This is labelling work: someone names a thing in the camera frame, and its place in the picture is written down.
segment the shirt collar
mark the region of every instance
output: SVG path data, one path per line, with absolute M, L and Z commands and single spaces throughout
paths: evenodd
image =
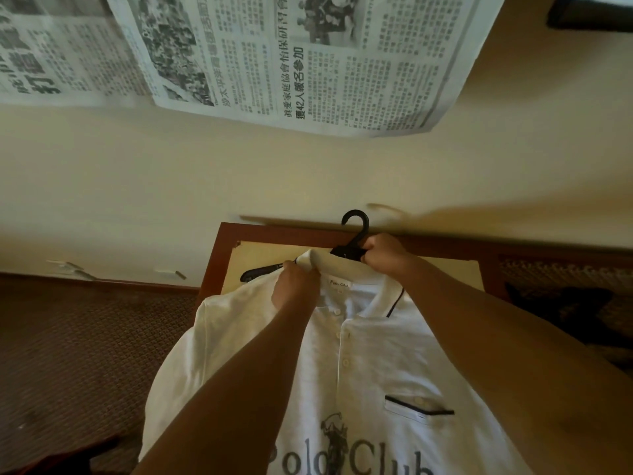
M 321 286 L 327 283 L 322 275 L 332 275 L 349 280 L 354 285 L 373 287 L 370 289 L 376 295 L 369 306 L 358 313 L 360 317 L 386 317 L 402 293 L 402 286 L 394 279 L 378 273 L 365 263 L 332 255 L 326 249 L 310 249 L 299 255 L 296 263 L 306 270 L 316 267 L 321 272 Z

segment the newspaper page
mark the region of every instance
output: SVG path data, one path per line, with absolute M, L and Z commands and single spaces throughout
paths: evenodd
M 106 0 L 0 0 L 0 103 L 150 104 Z
M 327 135 L 429 131 L 503 0 L 108 0 L 164 108 Z

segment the person's left arm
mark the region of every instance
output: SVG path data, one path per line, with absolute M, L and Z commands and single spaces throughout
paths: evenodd
M 198 390 L 133 474 L 265 474 L 319 290 L 318 271 L 285 262 L 276 316 Z

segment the forearm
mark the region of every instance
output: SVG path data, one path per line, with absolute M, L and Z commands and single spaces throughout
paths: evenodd
M 417 257 L 392 276 L 535 471 L 600 471 L 592 462 L 604 458 L 614 472 L 625 466 L 633 423 L 626 375 L 542 319 Z M 586 456 L 597 450 L 611 456 Z
M 288 301 L 203 385 L 134 473 L 265 474 L 312 309 L 301 296 Z

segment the wall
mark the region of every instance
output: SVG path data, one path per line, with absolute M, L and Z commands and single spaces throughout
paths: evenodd
M 508 0 L 431 133 L 348 140 L 184 113 L 0 108 L 0 270 L 199 284 L 220 222 L 338 223 L 633 248 L 633 35 Z

